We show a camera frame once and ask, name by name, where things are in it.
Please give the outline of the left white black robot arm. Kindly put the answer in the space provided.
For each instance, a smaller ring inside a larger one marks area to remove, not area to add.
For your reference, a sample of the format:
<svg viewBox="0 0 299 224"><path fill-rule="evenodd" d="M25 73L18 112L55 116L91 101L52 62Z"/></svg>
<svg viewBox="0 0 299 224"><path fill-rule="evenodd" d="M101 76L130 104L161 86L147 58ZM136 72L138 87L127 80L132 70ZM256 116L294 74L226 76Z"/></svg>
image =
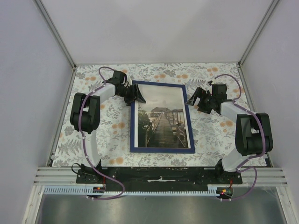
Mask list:
<svg viewBox="0 0 299 224"><path fill-rule="evenodd" d="M102 170L96 168L101 161L96 141L101 104L114 96L122 97L128 106L135 101L146 103L138 85L133 84L126 73L102 66L99 75L103 79L100 87L88 94L77 92L74 95L70 115L71 125L81 133L81 146L86 159L84 165L90 168L86 177L92 183L99 183L103 178Z"/></svg>

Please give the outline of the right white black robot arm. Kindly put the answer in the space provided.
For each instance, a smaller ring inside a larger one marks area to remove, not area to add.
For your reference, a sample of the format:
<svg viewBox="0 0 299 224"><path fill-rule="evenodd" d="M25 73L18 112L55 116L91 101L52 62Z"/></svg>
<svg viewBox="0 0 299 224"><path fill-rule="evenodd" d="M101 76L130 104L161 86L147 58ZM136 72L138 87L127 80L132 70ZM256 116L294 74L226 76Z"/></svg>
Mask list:
<svg viewBox="0 0 299 224"><path fill-rule="evenodd" d="M196 102L198 111L210 114L214 110L236 125L235 148L215 166L214 178L218 183L226 183L231 172L240 172L249 160L273 149L269 115L252 112L228 99L225 84L212 84L211 90L198 87L185 104L193 106Z"/></svg>

